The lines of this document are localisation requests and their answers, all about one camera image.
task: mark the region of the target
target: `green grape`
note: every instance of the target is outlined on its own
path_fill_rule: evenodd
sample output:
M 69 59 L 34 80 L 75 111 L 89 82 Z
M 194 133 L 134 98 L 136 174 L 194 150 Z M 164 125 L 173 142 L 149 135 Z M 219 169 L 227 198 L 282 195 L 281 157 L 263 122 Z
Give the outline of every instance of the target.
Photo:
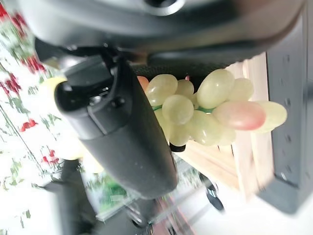
M 264 124 L 255 132 L 266 133 L 282 125 L 287 120 L 287 110 L 281 104 L 272 101 L 257 101 L 266 113 Z
M 189 99 L 191 99 L 193 93 L 194 93 L 194 85 L 191 83 L 191 81 L 188 80 L 179 80 L 178 86 L 175 94 L 183 95 Z
M 163 130 L 166 140 L 169 141 L 171 135 L 171 124 L 165 120 L 162 109 L 155 110 L 155 116 Z
M 172 125 L 170 137 L 171 144 L 175 146 L 184 146 L 188 142 L 189 138 L 190 136 L 186 125 Z
M 212 114 L 195 110 L 187 130 L 192 139 L 203 145 L 215 145 L 222 136 L 222 127 Z
M 249 79 L 235 79 L 233 89 L 231 90 L 228 100 L 230 101 L 247 101 L 254 93 L 253 84 Z
M 191 97 L 191 102 L 194 105 L 194 109 L 199 108 L 198 100 L 197 100 L 197 93 L 194 93 Z
M 234 129 L 230 129 L 227 127 L 222 126 L 222 136 L 218 145 L 220 146 L 227 146 L 231 145 L 236 139 L 236 132 Z
M 163 116 L 175 125 L 184 125 L 192 117 L 194 106 L 190 99 L 174 94 L 168 97 L 162 106 Z
M 235 78 L 227 70 L 211 72 L 201 83 L 198 89 L 198 103 L 201 107 L 212 109 L 222 104 L 233 88 Z
M 177 79 L 170 74 L 160 74 L 148 84 L 145 92 L 151 106 L 162 105 L 167 97 L 175 94 Z

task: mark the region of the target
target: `wooden crate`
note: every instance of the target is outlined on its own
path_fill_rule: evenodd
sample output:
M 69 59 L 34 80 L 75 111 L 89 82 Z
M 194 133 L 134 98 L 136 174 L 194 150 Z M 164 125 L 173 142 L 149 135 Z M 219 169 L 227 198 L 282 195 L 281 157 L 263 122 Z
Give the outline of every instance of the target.
M 268 100 L 266 55 L 261 54 L 227 68 L 236 78 L 249 78 L 254 85 L 251 100 Z M 274 177 L 271 134 L 237 131 L 230 146 L 202 146 L 189 141 L 177 153 L 183 160 L 215 181 L 239 189 L 245 197 L 257 193 Z

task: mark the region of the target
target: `grape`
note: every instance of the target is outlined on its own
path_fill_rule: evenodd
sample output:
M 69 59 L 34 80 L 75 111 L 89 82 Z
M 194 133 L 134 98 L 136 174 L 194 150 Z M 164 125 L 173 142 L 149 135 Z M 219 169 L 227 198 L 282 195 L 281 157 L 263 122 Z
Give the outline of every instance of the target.
M 145 91 L 149 85 L 148 79 L 144 76 L 137 76 L 137 78 L 138 78 L 138 81 L 139 81 L 142 89 Z
M 177 86 L 178 82 L 173 75 L 160 74 L 154 77 L 145 91 L 150 105 L 162 105 L 167 97 L 176 92 Z
M 227 146 L 231 145 L 236 139 L 236 132 L 234 129 L 230 129 L 222 126 L 222 136 L 218 145 Z
M 162 106 L 163 116 L 175 125 L 184 125 L 192 117 L 194 106 L 190 99 L 174 94 L 168 97 Z
M 287 120 L 287 110 L 281 104 L 271 101 L 258 101 L 266 112 L 265 123 L 255 130 L 257 133 L 270 132 Z
M 201 107 L 212 109 L 223 103 L 234 85 L 234 76 L 227 70 L 211 72 L 198 89 L 198 103 Z
M 222 127 L 215 117 L 198 110 L 186 126 L 191 138 L 203 145 L 217 144 L 222 136 Z
M 183 95 L 189 99 L 191 99 L 193 93 L 194 93 L 194 85 L 191 83 L 191 81 L 188 80 L 179 80 L 178 86 L 175 94 Z
M 175 146 L 184 146 L 189 140 L 186 125 L 172 125 L 170 143 Z
M 254 93 L 253 84 L 249 79 L 235 79 L 233 89 L 231 90 L 228 100 L 230 101 L 247 101 Z
M 229 101 L 221 104 L 212 113 L 224 126 L 235 130 L 255 130 L 266 119 L 262 106 L 250 101 Z
M 167 120 L 165 120 L 162 109 L 155 110 L 155 116 L 163 130 L 166 140 L 169 141 L 171 135 L 171 124 Z
M 198 100 L 197 100 L 197 93 L 194 93 L 191 97 L 191 102 L 194 105 L 194 109 L 199 108 Z

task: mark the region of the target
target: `screw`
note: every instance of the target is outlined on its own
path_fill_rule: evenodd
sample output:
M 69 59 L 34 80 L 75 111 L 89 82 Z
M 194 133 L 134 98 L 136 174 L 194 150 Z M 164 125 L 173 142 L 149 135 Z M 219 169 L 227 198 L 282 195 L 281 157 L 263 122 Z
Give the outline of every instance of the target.
M 95 96 L 90 98 L 89 104 L 92 105 L 96 105 L 97 103 L 99 103 L 101 101 L 101 96 Z

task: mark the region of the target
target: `gray plastic panel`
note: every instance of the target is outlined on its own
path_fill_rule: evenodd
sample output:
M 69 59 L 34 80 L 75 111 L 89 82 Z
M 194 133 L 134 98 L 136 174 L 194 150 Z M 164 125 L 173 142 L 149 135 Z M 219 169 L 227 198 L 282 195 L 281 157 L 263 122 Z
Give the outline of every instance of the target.
M 275 179 L 260 197 L 295 213 L 313 190 L 313 2 L 295 29 L 267 52 L 270 100 L 288 119 L 272 132 Z

